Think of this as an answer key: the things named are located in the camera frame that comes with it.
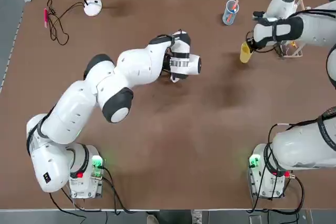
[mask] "brown table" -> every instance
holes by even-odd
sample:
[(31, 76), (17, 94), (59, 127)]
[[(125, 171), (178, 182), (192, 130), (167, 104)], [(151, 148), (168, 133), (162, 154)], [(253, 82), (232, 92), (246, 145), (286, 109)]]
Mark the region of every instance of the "brown table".
[[(53, 0), (60, 14), (80, 0)], [(270, 0), (239, 0), (232, 26), (224, 26), (227, 0), (102, 0), (99, 16), (81, 8), (62, 24), (70, 35), (60, 46), (43, 27), (47, 0), (33, 0), (24, 10), (0, 95), (0, 209), (54, 208), (42, 192), (26, 151), (26, 122), (49, 111), (68, 86), (81, 79), (98, 53), (114, 60), (127, 49), (142, 48), (158, 34), (182, 28), (201, 55), (200, 76), (177, 84), (168, 77), (134, 89), (130, 115), (109, 124), (96, 109), (78, 142), (98, 148), (112, 170), (124, 204), (132, 209), (251, 208), (247, 159), (267, 141), (271, 125), (316, 118), (335, 105), (325, 60), (329, 48), (306, 46), (303, 58), (281, 60), (274, 53), (254, 55), (248, 65), (239, 51), (254, 22), (254, 10)], [(318, 6), (327, 0), (304, 0)], [(305, 208), (336, 208), (336, 171), (296, 173), (306, 189)], [(109, 188), (102, 199), (86, 200), (87, 208), (113, 208)], [(296, 208), (295, 182), (285, 199), (260, 202), (274, 208)], [(55, 199), (71, 208), (58, 192)]]

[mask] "plastic cup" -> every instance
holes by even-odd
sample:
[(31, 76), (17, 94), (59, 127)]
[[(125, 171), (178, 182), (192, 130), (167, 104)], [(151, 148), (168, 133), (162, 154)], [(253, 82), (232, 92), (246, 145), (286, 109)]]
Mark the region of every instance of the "plastic cup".
[(223, 15), (223, 22), (225, 25), (232, 25), (237, 15), (237, 12), (239, 11), (239, 4), (237, 4), (236, 8), (232, 10), (235, 2), (235, 0), (229, 0), (228, 2), (226, 2), (225, 12)]

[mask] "wire bundle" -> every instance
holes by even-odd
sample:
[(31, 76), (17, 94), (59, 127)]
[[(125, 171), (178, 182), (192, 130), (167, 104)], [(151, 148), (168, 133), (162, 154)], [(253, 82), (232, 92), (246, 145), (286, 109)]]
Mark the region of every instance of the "wire bundle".
[[(68, 43), (69, 41), (69, 34), (66, 33), (63, 29), (63, 25), (61, 23), (61, 18), (71, 9), (82, 6), (84, 7), (84, 4), (82, 2), (76, 2), (73, 5), (71, 5), (65, 12), (63, 12), (60, 16), (57, 16), (56, 11), (53, 8), (53, 0), (48, 0), (47, 2), (47, 15), (48, 15), (48, 26), (49, 26), (49, 31), (50, 31), (50, 38), (52, 41), (57, 41), (61, 46), (64, 46)], [(61, 42), (58, 38), (57, 34), (57, 28), (56, 25), (59, 25), (61, 28), (62, 33), (66, 36), (66, 40), (64, 42)]]

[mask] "black cable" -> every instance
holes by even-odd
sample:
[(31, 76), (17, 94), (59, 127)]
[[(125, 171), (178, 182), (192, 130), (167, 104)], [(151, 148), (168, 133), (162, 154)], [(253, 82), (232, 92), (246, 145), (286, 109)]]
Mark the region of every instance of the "black cable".
[(274, 182), (274, 187), (273, 187), (273, 191), (272, 191), (271, 200), (273, 200), (273, 195), (274, 195), (275, 187), (277, 185), (277, 180), (278, 180), (278, 168), (277, 168), (277, 175), (275, 176), (275, 182)]
[(259, 200), (259, 195), (260, 195), (260, 191), (261, 191), (261, 185), (262, 185), (262, 183), (263, 183), (262, 180), (264, 179), (265, 170), (266, 170), (266, 165), (265, 165), (264, 170), (263, 170), (263, 173), (262, 173), (262, 175), (261, 175), (260, 186), (259, 186), (259, 191), (258, 191), (258, 194), (257, 194), (256, 202), (254, 203), (254, 206), (253, 206), (253, 208), (252, 208), (251, 210), (247, 210), (247, 212), (248, 212), (249, 214), (252, 214), (252, 213), (255, 211), (256, 207), (257, 207), (258, 200)]
[(289, 186), (290, 181), (291, 181), (291, 179), (288, 179), (288, 181), (287, 181), (287, 183), (286, 183), (284, 189), (282, 190), (282, 194), (281, 194), (279, 197), (282, 197), (282, 196), (285, 195), (285, 191), (286, 191), (287, 187)]
[(293, 220), (293, 221), (288, 221), (288, 222), (282, 222), (282, 223), (279, 223), (279, 224), (291, 224), (291, 223), (298, 223), (300, 219), (300, 215), (298, 213), (296, 213), (296, 220)]
[[(112, 179), (112, 175), (111, 175), (110, 171), (106, 167), (104, 167), (103, 169), (106, 170), (106, 172), (109, 174), (109, 177), (110, 177), (110, 180), (111, 180), (111, 184), (114, 187), (114, 183), (113, 183), (113, 179)], [(116, 194), (113, 193), (114, 214), (115, 215), (119, 215), (120, 212), (117, 211), (117, 201), (116, 201), (116, 199), (117, 199), (116, 198)]]
[[(246, 34), (246, 36), (245, 36), (245, 41), (246, 41), (246, 43), (248, 43), (248, 35), (249, 35), (250, 33), (253, 33), (253, 31), (248, 31), (248, 32), (247, 32), (247, 34)], [(255, 52), (258, 52), (258, 53), (260, 53), (260, 54), (264, 54), (264, 53), (266, 53), (266, 52), (271, 52), (271, 51), (275, 50), (276, 47), (277, 47), (277, 43), (275, 43), (275, 44), (272, 46), (271, 49), (268, 49), (268, 50), (265, 50), (265, 51), (259, 51), (259, 50), (255, 49), (254, 51), (255, 51)]]
[(112, 185), (112, 183), (111, 183), (107, 178), (105, 178), (105, 177), (103, 177), (103, 180), (104, 180), (105, 182), (107, 182), (107, 183), (111, 186), (111, 188), (112, 188), (112, 190), (113, 190), (113, 192), (114, 192), (114, 194), (115, 194), (115, 196), (116, 196), (116, 198), (117, 198), (117, 200), (118, 200), (118, 202), (119, 202), (119, 204), (120, 204), (122, 210), (124, 210), (124, 212), (125, 212), (126, 214), (134, 214), (134, 213), (136, 213), (135, 211), (127, 210), (127, 209), (124, 207), (123, 203), (121, 202), (120, 197), (119, 197), (119, 195), (118, 195), (118, 193), (117, 193), (115, 187)]
[[(62, 26), (62, 23), (61, 23), (61, 18), (68, 12), (70, 11), (71, 9), (77, 7), (77, 6), (83, 6), (84, 7), (84, 4), (82, 2), (76, 2), (74, 3), (73, 5), (71, 5), (65, 12), (63, 12), (63, 14), (61, 16), (57, 16), (56, 14), (56, 11), (54, 10), (53, 8), (53, 0), (48, 0), (47, 2), (47, 6), (48, 6), (48, 25), (49, 25), (49, 32), (50, 32), (50, 39), (52, 41), (57, 41), (61, 46), (64, 46), (66, 43), (68, 43), (69, 41), (69, 34), (64, 32), (64, 29), (63, 29), (63, 26)], [(58, 36), (57, 36), (57, 29), (56, 29), (56, 24), (59, 23), (59, 26), (61, 28), (61, 31), (64, 35), (66, 35), (67, 39), (65, 42), (61, 42), (59, 39), (58, 39)]]
[(64, 191), (63, 188), (61, 188), (62, 192), (64, 193), (65, 196), (67, 196), (67, 198), (71, 201), (71, 203), (73, 203), (73, 205), (80, 211), (82, 212), (103, 212), (101, 209), (99, 210), (85, 210), (80, 208), (78, 205), (76, 205), (76, 203), (70, 198), (70, 196)]
[(107, 224), (108, 219), (109, 219), (109, 217), (108, 217), (108, 215), (107, 215), (107, 211), (102, 211), (101, 209), (99, 209), (99, 210), (85, 210), (85, 209), (82, 209), (82, 208), (80, 208), (80, 207), (79, 207), (79, 206), (72, 200), (72, 198), (70, 198), (70, 196), (64, 191), (63, 188), (61, 188), (61, 190), (62, 190), (62, 192), (64, 193), (64, 195), (71, 201), (71, 203), (73, 203), (73, 205), (74, 205), (78, 210), (80, 210), (80, 211), (82, 211), (82, 212), (105, 212), (105, 214), (106, 214), (105, 224)]
[(328, 16), (331, 18), (336, 18), (335, 15), (332, 15), (330, 13), (336, 13), (336, 10), (331, 10), (331, 9), (308, 9), (308, 10), (300, 10), (296, 13), (291, 14), (288, 18), (295, 17), (298, 14), (315, 14), (315, 15), (322, 15), (322, 16)]
[(82, 224), (83, 221), (86, 220), (86, 217), (83, 216), (83, 215), (77, 215), (77, 214), (74, 214), (73, 212), (68, 212), (68, 211), (65, 211), (65, 210), (61, 209), (61, 208), (57, 205), (57, 203), (55, 202), (55, 200), (54, 200), (53, 196), (51, 195), (51, 193), (49, 193), (49, 196), (50, 196), (50, 198), (51, 198), (52, 203), (54, 203), (54, 205), (57, 207), (57, 209), (60, 210), (61, 212), (64, 212), (64, 213), (69, 214), (69, 215), (73, 215), (73, 216), (77, 216), (77, 217), (84, 218), (84, 219), (81, 221), (80, 224)]
[(301, 187), (301, 200), (300, 200), (300, 204), (297, 207), (297, 209), (295, 209), (294, 211), (290, 211), (290, 212), (285, 212), (285, 211), (280, 211), (280, 210), (274, 209), (274, 210), (272, 210), (273, 212), (277, 212), (277, 213), (283, 214), (283, 215), (295, 215), (296, 213), (298, 213), (301, 210), (301, 208), (303, 206), (303, 202), (305, 200), (305, 191), (304, 191), (305, 189), (303, 187), (303, 184), (302, 184), (301, 180), (297, 176), (295, 176), (295, 180), (300, 184), (300, 187)]

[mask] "white robotic arm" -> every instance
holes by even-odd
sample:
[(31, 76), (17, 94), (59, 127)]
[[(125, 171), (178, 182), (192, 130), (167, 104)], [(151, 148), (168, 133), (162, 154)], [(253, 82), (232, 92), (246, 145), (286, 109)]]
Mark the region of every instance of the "white robotic arm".
[[(266, 13), (258, 20), (253, 37), (247, 41), (250, 51), (286, 40), (330, 47), (326, 69), (336, 88), (336, 1), (296, 13), (294, 2), (272, 0)], [(248, 177), (252, 195), (281, 197), (287, 170), (336, 167), (335, 116), (336, 109), (331, 108), (317, 119), (276, 134), (272, 143), (257, 145), (249, 158)], [(260, 174), (265, 167), (261, 181)]]
[[(190, 42), (188, 34), (181, 30), (158, 36), (144, 49), (123, 52), (116, 66), (107, 55), (97, 55), (89, 62), (84, 80), (74, 82), (48, 114), (29, 120), (27, 150), (43, 191), (57, 191), (70, 180), (73, 198), (99, 195), (101, 177), (92, 165), (99, 153), (94, 146), (73, 141), (96, 104), (108, 122), (118, 123), (130, 111), (134, 86), (155, 81), (162, 70), (170, 71), (172, 76), (199, 74), (201, 59), (190, 55)], [(172, 57), (166, 54), (169, 48)], [(174, 57), (185, 63), (175, 66)]]

